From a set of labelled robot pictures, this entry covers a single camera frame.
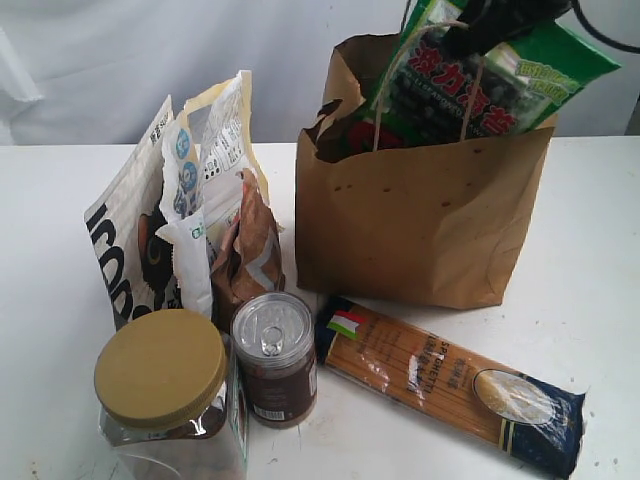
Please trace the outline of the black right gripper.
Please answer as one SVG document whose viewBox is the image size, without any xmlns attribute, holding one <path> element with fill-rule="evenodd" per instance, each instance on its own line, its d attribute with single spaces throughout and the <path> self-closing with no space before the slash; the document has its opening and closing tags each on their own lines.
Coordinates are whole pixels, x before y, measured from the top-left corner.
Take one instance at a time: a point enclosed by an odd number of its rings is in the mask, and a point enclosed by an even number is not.
<svg viewBox="0 0 640 480">
<path fill-rule="evenodd" d="M 467 28 L 451 27 L 444 35 L 444 48 L 451 56 L 485 55 L 569 10 L 570 2 L 565 0 L 468 1 L 457 18 Z"/>
</svg>

